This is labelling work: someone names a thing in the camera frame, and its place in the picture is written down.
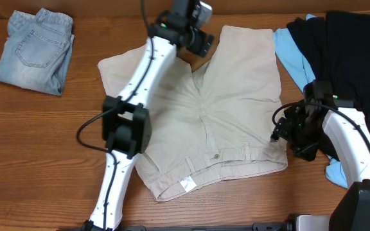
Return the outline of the beige cotton shorts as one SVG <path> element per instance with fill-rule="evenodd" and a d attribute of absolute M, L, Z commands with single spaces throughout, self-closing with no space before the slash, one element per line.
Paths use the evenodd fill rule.
<path fill-rule="evenodd" d="M 284 170 L 286 143 L 270 139 L 280 94 L 272 30 L 224 26 L 210 61 L 193 70 L 176 58 L 158 84 L 138 175 L 157 201 L 169 201 Z"/>

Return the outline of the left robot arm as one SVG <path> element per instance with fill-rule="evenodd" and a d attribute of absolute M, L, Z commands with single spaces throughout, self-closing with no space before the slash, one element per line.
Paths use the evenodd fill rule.
<path fill-rule="evenodd" d="M 201 30 L 212 16 L 212 7 L 202 1 L 174 1 L 154 23 L 147 22 L 143 56 L 131 79 L 117 97 L 108 96 L 102 112 L 78 129 L 102 120 L 106 167 L 101 189 L 90 218 L 82 230 L 117 230 L 130 176 L 140 154 L 152 136 L 147 106 L 161 78 L 182 48 L 205 57 L 214 36 Z"/>

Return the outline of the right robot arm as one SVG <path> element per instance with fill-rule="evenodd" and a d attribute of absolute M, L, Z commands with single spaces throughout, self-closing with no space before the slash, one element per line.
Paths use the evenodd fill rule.
<path fill-rule="evenodd" d="M 291 215 L 281 230 L 370 230 L 370 133 L 365 116 L 351 98 L 333 93 L 331 83 L 314 80 L 304 99 L 277 109 L 270 139 L 287 141 L 297 158 L 315 159 L 320 139 L 327 136 L 344 170 L 348 191 L 332 214 Z"/>

